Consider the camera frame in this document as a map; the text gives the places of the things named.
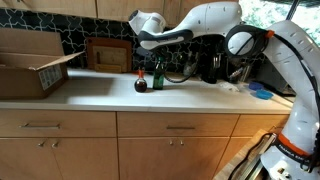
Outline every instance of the white countertop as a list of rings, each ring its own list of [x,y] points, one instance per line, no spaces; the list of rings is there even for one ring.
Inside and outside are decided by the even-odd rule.
[[[146,75],[148,90],[134,89],[135,74],[97,73],[69,69],[70,80],[46,99],[0,101],[5,109],[54,109],[92,111],[149,111],[192,113],[289,114],[292,103],[274,95],[270,100],[255,97],[246,84],[240,92],[208,84],[196,78],[184,83],[164,83],[153,90],[152,76]]]

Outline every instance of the black tile backsplash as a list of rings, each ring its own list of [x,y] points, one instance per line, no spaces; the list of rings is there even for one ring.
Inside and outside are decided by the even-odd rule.
[[[139,43],[127,22],[0,9],[0,27],[59,32],[65,54],[86,51],[86,37],[128,40],[132,43],[132,67],[134,70],[140,65],[144,65],[147,71],[152,71],[155,65],[154,59],[144,58],[136,53]],[[199,51],[200,45],[202,45],[201,57],[211,58],[210,56],[216,53],[215,46],[222,39],[222,36],[203,36],[188,43],[164,46],[162,50],[167,56],[167,70],[182,72],[188,52]],[[77,60],[69,61],[68,65],[86,67],[86,63]]]

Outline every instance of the dark bottle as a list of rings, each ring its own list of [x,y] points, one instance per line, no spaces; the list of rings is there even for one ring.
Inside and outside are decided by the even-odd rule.
[[[145,92],[147,90],[147,81],[144,79],[144,71],[139,68],[139,78],[134,83],[134,89],[137,92]]]
[[[161,90],[163,89],[163,81],[164,81],[164,64],[163,57],[158,58],[158,62],[153,74],[153,89]]]

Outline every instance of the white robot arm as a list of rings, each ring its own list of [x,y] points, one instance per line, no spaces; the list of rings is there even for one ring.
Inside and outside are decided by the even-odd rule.
[[[320,179],[320,49],[291,21],[268,30],[241,25],[236,2],[214,2],[192,9],[174,29],[163,32],[164,18],[156,13],[134,12],[129,24],[140,45],[148,50],[192,38],[220,34],[231,57],[264,53],[297,93],[289,120],[261,161],[273,179]]]

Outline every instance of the green bottle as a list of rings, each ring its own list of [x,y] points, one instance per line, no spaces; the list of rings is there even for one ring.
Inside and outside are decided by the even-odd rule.
[[[164,58],[158,57],[158,62],[153,74],[153,89],[162,90],[164,81]]]

